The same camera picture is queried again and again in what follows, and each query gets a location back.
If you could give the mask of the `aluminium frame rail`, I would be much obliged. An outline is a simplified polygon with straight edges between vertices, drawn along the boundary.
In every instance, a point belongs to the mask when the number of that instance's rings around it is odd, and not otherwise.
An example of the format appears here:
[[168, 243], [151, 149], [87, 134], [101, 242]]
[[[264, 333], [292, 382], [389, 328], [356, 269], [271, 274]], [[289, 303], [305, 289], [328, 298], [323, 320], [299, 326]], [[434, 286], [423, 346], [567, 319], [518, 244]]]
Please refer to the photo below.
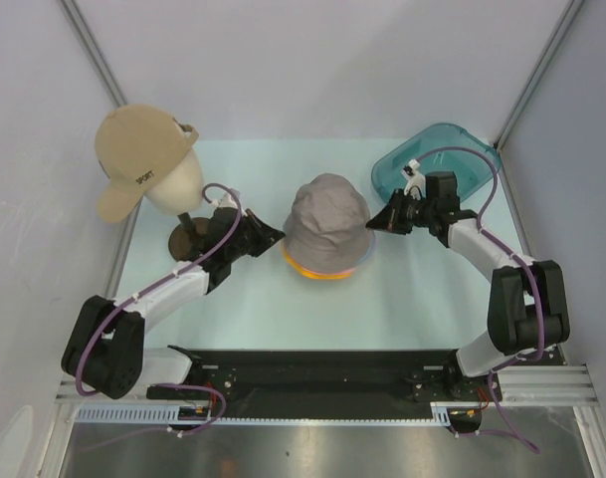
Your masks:
[[[498, 398], [505, 406], [595, 406], [598, 403], [587, 368], [583, 365], [511, 365], [491, 379], [469, 378], [452, 391], [436, 383], [437, 372], [426, 371], [427, 377], [416, 377], [405, 383], [400, 397], [411, 403], [439, 403], [453, 406], [481, 405]], [[82, 397], [75, 393], [71, 381], [63, 381], [55, 402], [59, 404], [176, 404], [192, 403], [188, 396], [173, 395], [170, 389], [154, 392], [137, 386], [132, 393], [117, 400], [102, 394]]]

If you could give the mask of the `aluminium corner rail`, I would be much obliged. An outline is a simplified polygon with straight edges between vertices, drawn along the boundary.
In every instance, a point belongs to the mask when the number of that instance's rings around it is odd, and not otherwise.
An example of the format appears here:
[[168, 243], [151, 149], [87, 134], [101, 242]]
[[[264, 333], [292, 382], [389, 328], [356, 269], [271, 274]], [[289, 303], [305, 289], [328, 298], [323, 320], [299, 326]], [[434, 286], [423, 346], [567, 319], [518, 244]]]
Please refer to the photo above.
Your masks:
[[126, 95], [78, 2], [75, 0], [57, 0], [57, 4], [78, 39], [110, 102], [115, 108], [125, 106], [127, 104]]
[[562, 11], [559, 20], [553, 27], [551, 34], [545, 43], [534, 67], [528, 76], [522, 91], [517, 96], [517, 99], [510, 109], [505, 123], [500, 129], [499, 134], [494, 141], [494, 148], [502, 150], [514, 130], [520, 117], [525, 112], [528, 104], [532, 100], [535, 91], [540, 86], [545, 74], [550, 68], [554, 58], [560, 51], [566, 37], [570, 33], [573, 25], [577, 21], [577, 18], [581, 14], [584, 6], [587, 4], [586, 0], [570, 0], [567, 2], [564, 10]]

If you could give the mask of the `aluminium corner rail right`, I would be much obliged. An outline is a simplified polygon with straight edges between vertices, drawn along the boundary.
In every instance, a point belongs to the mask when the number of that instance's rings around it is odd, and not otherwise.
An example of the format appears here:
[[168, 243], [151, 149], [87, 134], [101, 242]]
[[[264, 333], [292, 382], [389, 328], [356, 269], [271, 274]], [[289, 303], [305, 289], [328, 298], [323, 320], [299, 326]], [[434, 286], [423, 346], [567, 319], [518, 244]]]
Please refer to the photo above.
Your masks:
[[514, 130], [520, 117], [525, 112], [528, 104], [532, 100], [535, 91], [540, 86], [545, 74], [550, 68], [554, 58], [560, 51], [566, 37], [570, 33], [573, 25], [577, 21], [577, 18], [581, 14], [584, 6], [587, 4], [586, 0], [570, 0], [567, 2], [564, 10], [562, 11], [559, 20], [553, 27], [551, 34], [545, 43], [534, 67], [528, 76], [522, 91], [517, 96], [517, 99], [510, 109], [505, 123], [500, 129], [499, 134], [494, 141], [494, 148], [502, 150]]

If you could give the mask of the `yellow bucket hat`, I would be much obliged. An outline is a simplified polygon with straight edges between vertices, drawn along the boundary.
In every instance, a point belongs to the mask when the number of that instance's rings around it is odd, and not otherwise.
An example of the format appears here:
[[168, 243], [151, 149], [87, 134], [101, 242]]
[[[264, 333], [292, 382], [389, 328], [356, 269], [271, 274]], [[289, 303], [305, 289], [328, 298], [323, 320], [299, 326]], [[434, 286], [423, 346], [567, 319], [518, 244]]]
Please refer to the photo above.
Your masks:
[[299, 263], [297, 263], [287, 252], [285, 247], [282, 247], [282, 254], [286, 260], [286, 262], [300, 275], [307, 279], [319, 280], [319, 281], [338, 281], [335, 278], [329, 277], [330, 273], [320, 273], [318, 271], [312, 271], [304, 268]]

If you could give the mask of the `teal plastic bin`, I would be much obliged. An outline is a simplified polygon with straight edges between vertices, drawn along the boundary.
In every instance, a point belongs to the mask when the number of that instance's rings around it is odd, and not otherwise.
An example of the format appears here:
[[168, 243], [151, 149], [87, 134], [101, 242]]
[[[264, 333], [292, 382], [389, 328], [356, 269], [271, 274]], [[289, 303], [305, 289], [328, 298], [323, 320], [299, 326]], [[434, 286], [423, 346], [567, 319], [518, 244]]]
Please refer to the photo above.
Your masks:
[[502, 160], [491, 146], [471, 135], [464, 128], [448, 122], [432, 124], [395, 149], [385, 154], [372, 167], [372, 187], [383, 202], [392, 192], [404, 188], [408, 176], [403, 168], [411, 159], [420, 162], [423, 174], [452, 171], [457, 177], [458, 195], [467, 200], [487, 182], [493, 180], [490, 167], [472, 151], [485, 156], [499, 170]]

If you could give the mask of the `tan baseball cap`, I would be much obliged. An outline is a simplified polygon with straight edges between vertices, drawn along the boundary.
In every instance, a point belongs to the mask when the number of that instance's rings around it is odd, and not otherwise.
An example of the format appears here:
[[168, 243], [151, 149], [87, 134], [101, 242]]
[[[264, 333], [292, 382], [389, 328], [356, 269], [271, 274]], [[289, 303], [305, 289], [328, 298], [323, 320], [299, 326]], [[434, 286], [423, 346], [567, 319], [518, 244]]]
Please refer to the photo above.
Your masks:
[[107, 114], [95, 137], [95, 153], [108, 178], [97, 213], [123, 220], [144, 194], [193, 151], [199, 133], [149, 105], [126, 105]]

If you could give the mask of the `grey hat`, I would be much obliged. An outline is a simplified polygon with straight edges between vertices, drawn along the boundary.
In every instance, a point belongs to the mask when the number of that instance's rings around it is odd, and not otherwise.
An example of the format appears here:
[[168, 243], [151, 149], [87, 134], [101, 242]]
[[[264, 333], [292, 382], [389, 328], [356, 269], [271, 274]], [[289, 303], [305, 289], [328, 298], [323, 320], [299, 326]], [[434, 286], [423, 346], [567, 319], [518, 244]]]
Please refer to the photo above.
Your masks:
[[301, 186], [284, 224], [284, 247], [301, 266], [320, 273], [352, 268], [366, 252], [370, 212], [345, 177], [323, 173]]

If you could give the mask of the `teal hat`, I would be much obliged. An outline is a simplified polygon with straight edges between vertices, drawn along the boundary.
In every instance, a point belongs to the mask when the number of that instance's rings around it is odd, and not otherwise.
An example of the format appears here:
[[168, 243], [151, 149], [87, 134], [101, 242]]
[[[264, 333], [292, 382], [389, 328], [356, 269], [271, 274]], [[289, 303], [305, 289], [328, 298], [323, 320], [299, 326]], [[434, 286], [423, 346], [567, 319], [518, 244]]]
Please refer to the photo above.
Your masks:
[[363, 254], [363, 256], [358, 259], [356, 266], [360, 266], [371, 256], [372, 252], [374, 251], [375, 244], [376, 244], [375, 233], [371, 232], [368, 248], [367, 248], [366, 252]]

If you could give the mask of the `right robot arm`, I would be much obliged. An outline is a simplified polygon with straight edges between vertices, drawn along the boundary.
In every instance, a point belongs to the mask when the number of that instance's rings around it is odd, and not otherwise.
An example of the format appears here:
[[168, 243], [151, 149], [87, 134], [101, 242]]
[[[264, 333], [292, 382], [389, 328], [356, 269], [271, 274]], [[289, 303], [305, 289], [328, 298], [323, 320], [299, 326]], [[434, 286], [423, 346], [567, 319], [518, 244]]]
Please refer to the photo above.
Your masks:
[[466, 399], [478, 389], [479, 376], [518, 359], [540, 359], [566, 342], [570, 324], [560, 266], [515, 253], [476, 212], [461, 208], [457, 188], [451, 171], [417, 174], [394, 190], [366, 227], [396, 235], [424, 228], [489, 281], [487, 330], [458, 349], [454, 367], [443, 374], [445, 391]]

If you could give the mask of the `aluminium corner rail left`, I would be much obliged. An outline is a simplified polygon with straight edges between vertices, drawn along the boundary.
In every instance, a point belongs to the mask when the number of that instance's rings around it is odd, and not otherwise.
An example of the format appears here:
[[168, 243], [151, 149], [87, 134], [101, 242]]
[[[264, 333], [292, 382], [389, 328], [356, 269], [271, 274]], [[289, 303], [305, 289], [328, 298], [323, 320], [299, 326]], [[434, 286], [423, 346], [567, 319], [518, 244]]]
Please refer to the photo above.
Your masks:
[[115, 108], [125, 106], [127, 104], [126, 95], [78, 2], [75, 0], [57, 0], [57, 4], [78, 39], [110, 102]]

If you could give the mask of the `cream mannequin head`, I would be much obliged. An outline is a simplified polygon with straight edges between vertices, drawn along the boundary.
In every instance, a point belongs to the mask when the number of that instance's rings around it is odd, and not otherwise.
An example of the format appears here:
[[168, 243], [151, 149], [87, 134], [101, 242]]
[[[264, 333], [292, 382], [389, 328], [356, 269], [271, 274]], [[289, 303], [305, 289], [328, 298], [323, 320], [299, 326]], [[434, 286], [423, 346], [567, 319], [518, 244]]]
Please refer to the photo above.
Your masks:
[[199, 208], [204, 179], [199, 158], [191, 150], [145, 197], [162, 214], [178, 216]]

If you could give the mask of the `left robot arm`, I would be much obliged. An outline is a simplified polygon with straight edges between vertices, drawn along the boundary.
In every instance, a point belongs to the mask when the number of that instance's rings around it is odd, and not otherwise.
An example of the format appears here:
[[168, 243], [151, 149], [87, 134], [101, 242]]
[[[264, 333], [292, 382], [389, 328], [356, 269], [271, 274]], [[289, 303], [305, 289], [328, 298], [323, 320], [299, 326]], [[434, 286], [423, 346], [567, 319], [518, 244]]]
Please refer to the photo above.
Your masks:
[[170, 234], [174, 269], [125, 299], [83, 303], [61, 359], [64, 373], [112, 399], [126, 396], [149, 361], [144, 336], [184, 305], [215, 291], [244, 256], [258, 258], [286, 234], [251, 210], [218, 207], [209, 218], [184, 213]]

